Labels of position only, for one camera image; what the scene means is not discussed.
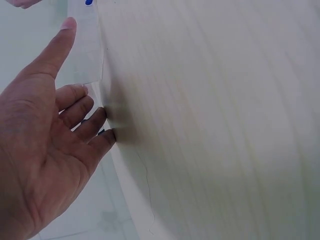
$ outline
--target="floor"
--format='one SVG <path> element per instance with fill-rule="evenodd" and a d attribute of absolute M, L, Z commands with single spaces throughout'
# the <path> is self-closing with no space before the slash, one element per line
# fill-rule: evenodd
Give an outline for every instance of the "floor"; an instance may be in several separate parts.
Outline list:
<path fill-rule="evenodd" d="M 0 92 L 48 44 L 66 16 L 65 0 L 43 1 L 28 10 L 17 9 L 0 1 Z M 65 71 L 60 74 L 56 87 L 77 83 L 76 77 L 66 77 L 70 74 L 72 72 Z M 99 98 L 95 93 L 92 90 L 90 95 Z M 94 109 L 99 102 L 96 99 Z M 32 239 L 139 239 L 111 155 L 103 158 L 71 207 Z"/>

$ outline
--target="white surface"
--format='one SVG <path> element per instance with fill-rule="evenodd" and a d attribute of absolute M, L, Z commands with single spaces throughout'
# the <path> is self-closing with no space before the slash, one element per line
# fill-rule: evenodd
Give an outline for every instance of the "white surface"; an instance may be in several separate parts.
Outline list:
<path fill-rule="evenodd" d="M 98 0 L 141 240 L 320 237 L 316 0 Z"/>

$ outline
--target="blue ink mark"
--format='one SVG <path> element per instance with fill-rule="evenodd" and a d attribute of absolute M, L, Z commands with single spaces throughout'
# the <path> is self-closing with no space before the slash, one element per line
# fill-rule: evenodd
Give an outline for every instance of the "blue ink mark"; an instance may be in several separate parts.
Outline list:
<path fill-rule="evenodd" d="M 94 0 L 85 0 L 85 5 L 90 6 Z"/>

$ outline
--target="hand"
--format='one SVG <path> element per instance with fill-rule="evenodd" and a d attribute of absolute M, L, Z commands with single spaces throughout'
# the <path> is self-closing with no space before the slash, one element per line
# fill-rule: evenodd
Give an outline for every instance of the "hand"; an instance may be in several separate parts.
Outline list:
<path fill-rule="evenodd" d="M 84 86 L 55 89 L 76 26 L 68 18 L 0 95 L 0 239 L 32 237 L 61 215 L 115 143 L 112 130 L 97 136 L 103 108 L 71 131 L 94 104 Z"/>
<path fill-rule="evenodd" d="M 6 0 L 8 3 L 12 4 L 15 7 L 21 7 L 23 9 L 27 9 L 32 5 L 35 5 L 42 0 Z"/>

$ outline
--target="fingernail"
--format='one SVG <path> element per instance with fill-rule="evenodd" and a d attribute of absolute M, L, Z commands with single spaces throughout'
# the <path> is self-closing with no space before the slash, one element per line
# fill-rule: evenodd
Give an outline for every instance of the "fingernail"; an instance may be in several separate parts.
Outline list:
<path fill-rule="evenodd" d="M 73 17 L 68 17 L 61 25 L 60 30 L 75 29 L 77 27 L 77 22 Z"/>
<path fill-rule="evenodd" d="M 82 87 L 82 88 L 84 88 L 84 91 L 85 91 L 86 94 L 89 93 L 89 89 L 88 89 L 88 87 L 87 87 L 85 84 L 76 83 L 76 84 L 74 84 L 74 85 L 77 86 L 77 87 Z"/>
<path fill-rule="evenodd" d="M 85 93 L 88 94 L 88 93 L 89 93 L 88 87 L 87 87 L 86 85 L 82 85 L 82 86 L 83 86 L 83 88 L 84 88 Z"/>

